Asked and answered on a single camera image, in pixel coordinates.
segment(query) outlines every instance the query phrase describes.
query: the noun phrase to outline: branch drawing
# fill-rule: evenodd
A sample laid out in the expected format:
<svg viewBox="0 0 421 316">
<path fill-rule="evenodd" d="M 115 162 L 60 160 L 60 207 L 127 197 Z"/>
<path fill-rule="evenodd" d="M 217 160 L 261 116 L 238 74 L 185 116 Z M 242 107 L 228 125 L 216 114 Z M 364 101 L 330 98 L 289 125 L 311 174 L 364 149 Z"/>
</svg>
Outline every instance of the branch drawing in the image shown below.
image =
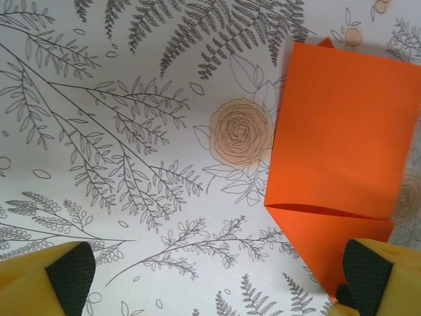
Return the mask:
<svg viewBox="0 0 421 316">
<path fill-rule="evenodd" d="M 386 53 L 400 61 L 421 64 L 421 28 L 411 26 L 403 18 L 396 19 L 395 27 Z"/>
<path fill-rule="evenodd" d="M 0 27 L 24 37 L 27 60 L 0 43 L 5 53 L 16 60 L 9 63 L 7 70 L 0 70 L 12 82 L 0 91 L 0 96 L 12 99 L 6 114 L 16 113 L 20 131 L 27 133 L 27 144 L 36 141 L 47 150 L 50 142 L 58 141 L 71 149 L 70 172 L 75 172 L 75 186 L 86 185 L 91 206 L 99 205 L 110 214 L 118 201 L 125 202 L 123 210 L 139 214 L 141 223 L 146 222 L 149 230 L 158 232 L 161 221 L 168 221 L 171 214 L 182 210 L 186 195 L 199 196 L 203 190 L 191 165 L 179 168 L 177 159 L 169 166 L 165 162 L 155 165 L 145 158 L 157 153 L 160 145 L 170 143 L 166 133 L 172 127 L 187 127 L 181 113 L 190 107 L 187 99 L 181 97 L 183 89 L 171 93 L 171 81 L 158 87 L 156 78 L 142 82 L 140 76 L 130 88 L 120 80 L 101 82 L 94 88 L 48 80 L 32 63 L 41 68 L 53 61 L 57 74 L 65 78 L 71 70 L 77 78 L 91 78 L 88 68 L 100 65 L 94 61 L 95 56 L 88 54 L 88 47 L 75 46 L 75 40 L 62 45 L 62 34 L 53 39 L 53 31 L 33 33 L 34 25 L 12 17 L 19 11 L 10 12 L 10 3 L 0 14 Z M 46 15 L 47 11 L 37 18 L 41 26 L 43 19 L 54 21 Z M 73 101 L 69 89 L 86 93 L 95 105 L 92 111 Z M 57 93 L 73 114 L 46 100 L 44 95 L 48 92 Z M 115 127 L 99 119 L 99 113 L 114 119 Z"/>
<path fill-rule="evenodd" d="M 166 246 L 161 252 L 126 267 L 114 275 L 108 281 L 107 286 L 123 273 L 139 265 L 150 267 L 152 271 L 161 270 L 163 267 L 175 268 L 181 275 L 189 275 L 190 279 L 194 280 L 198 277 L 195 263 L 190 263 L 186 257 L 174 257 L 174 254 L 181 250 L 197 255 L 202 253 L 212 257 L 220 257 L 225 269 L 233 267 L 237 262 L 238 253 L 232 253 L 230 248 L 232 243 L 238 244 L 240 251 L 247 251 L 252 261 L 264 261 L 264 258 L 268 256 L 264 252 L 266 246 L 272 250 L 275 246 L 279 246 L 281 253 L 287 253 L 293 258 L 298 258 L 298 254 L 292 245 L 283 241 L 284 234 L 276 229 L 261 230 L 258 238 L 253 237 L 253 235 L 245 238 L 238 236 L 238 233 L 242 230 L 241 226 L 246 222 L 245 216 L 230 221 L 225 220 L 219 234 L 211 234 L 207 231 L 204 219 L 178 223 L 178 233 L 169 230 L 167 235 L 161 238 Z"/>
<path fill-rule="evenodd" d="M 124 258 L 120 246 L 133 240 L 115 240 L 89 233 L 88 225 L 94 221 L 77 203 L 64 200 L 62 206 L 48 197 L 33 192 L 23 192 L 25 199 L 6 201 L 11 207 L 0 208 L 0 219 L 10 217 L 29 217 L 32 221 L 16 226 L 0 221 L 0 260 L 31 253 L 54 246 L 57 238 L 85 240 L 89 242 L 95 256 L 96 265 L 112 263 Z"/>
</svg>

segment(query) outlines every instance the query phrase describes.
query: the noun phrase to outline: orange rose print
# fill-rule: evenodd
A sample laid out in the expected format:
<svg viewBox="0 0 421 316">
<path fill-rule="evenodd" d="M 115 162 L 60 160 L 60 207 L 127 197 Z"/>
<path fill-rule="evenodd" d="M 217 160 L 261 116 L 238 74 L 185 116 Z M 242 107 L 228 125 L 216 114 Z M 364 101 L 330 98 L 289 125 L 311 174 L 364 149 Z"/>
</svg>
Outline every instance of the orange rose print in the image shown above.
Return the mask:
<svg viewBox="0 0 421 316">
<path fill-rule="evenodd" d="M 274 125 L 270 115 L 247 99 L 223 104 L 212 116 L 210 152 L 221 163 L 235 169 L 258 163 L 272 147 Z"/>
</svg>

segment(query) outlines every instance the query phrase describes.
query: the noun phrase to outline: table surface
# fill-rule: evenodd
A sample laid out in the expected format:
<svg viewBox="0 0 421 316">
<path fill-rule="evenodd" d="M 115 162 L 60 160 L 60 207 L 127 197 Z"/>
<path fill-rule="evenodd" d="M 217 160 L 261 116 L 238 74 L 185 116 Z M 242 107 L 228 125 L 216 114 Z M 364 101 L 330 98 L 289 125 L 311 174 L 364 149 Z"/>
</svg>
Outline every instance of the table surface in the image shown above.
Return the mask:
<svg viewBox="0 0 421 316">
<path fill-rule="evenodd" d="M 292 43 L 330 36 L 421 64 L 419 12 L 409 0 L 2 1 L 0 259 L 88 241 L 84 315 L 326 315 L 263 206 Z M 419 139 L 391 237 L 413 248 Z"/>
</svg>

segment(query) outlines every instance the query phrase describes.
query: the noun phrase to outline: orange paper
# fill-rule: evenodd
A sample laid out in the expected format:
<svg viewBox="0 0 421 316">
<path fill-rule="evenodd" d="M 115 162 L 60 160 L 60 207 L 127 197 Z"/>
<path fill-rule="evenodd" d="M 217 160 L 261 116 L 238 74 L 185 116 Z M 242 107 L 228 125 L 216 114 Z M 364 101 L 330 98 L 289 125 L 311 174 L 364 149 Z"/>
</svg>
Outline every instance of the orange paper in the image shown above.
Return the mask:
<svg viewBox="0 0 421 316">
<path fill-rule="evenodd" d="M 351 238 L 387 241 L 421 104 L 421 67 L 296 43 L 265 206 L 325 291 Z"/>
</svg>

